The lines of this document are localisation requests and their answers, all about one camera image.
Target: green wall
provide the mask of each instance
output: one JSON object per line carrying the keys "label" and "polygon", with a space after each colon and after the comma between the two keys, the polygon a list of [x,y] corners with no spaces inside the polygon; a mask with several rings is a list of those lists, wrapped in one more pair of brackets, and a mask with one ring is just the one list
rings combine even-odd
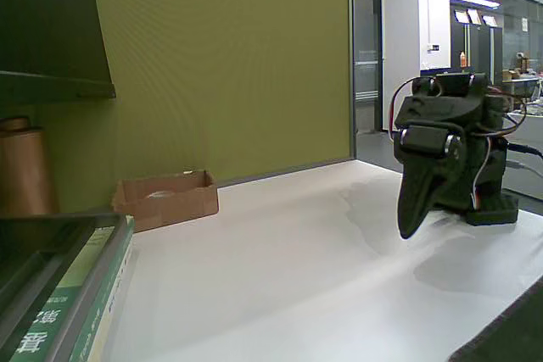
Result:
{"label": "green wall", "polygon": [[350,154],[347,0],[97,0],[113,101],[38,107],[64,211],[116,180]]}

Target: cardboard box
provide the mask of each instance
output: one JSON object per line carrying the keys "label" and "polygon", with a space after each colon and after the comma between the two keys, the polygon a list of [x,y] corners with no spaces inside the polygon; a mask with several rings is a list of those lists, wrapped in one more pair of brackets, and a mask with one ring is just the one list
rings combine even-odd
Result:
{"label": "cardboard box", "polygon": [[189,171],[117,184],[112,206],[130,214],[135,232],[216,214],[217,186],[207,171]]}

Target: ceiling light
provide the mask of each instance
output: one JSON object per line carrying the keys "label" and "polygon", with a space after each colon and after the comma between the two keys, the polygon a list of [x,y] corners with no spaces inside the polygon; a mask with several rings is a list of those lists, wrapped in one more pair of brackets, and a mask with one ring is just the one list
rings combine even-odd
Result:
{"label": "ceiling light", "polygon": [[479,18],[479,12],[475,10],[474,8],[469,8],[467,10],[467,14],[469,14],[469,19],[472,21],[475,25],[481,25],[481,19]]}
{"label": "ceiling light", "polygon": [[458,1],[473,3],[473,4],[480,4],[481,6],[485,6],[487,8],[499,8],[500,7],[499,3],[491,2],[490,0],[458,0]]}

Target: doorway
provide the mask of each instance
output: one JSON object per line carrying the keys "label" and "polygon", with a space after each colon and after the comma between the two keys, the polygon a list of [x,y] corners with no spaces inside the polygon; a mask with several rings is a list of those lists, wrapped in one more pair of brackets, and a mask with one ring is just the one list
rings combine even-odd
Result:
{"label": "doorway", "polygon": [[383,129],[381,0],[352,0],[355,135]]}

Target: white table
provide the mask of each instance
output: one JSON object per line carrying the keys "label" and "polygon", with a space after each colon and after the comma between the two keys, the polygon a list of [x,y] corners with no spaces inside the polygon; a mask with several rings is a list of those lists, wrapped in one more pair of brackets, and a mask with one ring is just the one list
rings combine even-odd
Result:
{"label": "white table", "polygon": [[223,188],[137,234],[105,360],[442,361],[543,275],[543,219],[436,212],[402,241],[400,174],[347,162]]}

